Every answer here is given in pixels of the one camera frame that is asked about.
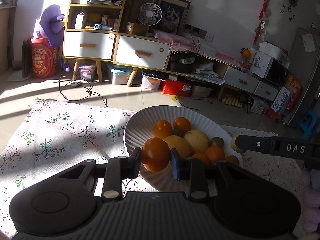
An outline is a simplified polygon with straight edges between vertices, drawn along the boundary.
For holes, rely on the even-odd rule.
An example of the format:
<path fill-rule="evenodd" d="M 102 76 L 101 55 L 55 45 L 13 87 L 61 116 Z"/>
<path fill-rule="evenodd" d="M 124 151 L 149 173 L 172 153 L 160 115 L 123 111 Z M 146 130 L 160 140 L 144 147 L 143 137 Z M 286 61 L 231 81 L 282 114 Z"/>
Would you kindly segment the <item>right hand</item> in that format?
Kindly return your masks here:
<path fill-rule="evenodd" d="M 310 172 L 303 170 L 301 173 L 303 185 L 303 230 L 314 233 L 319 225 L 319 191 L 311 188 Z"/>

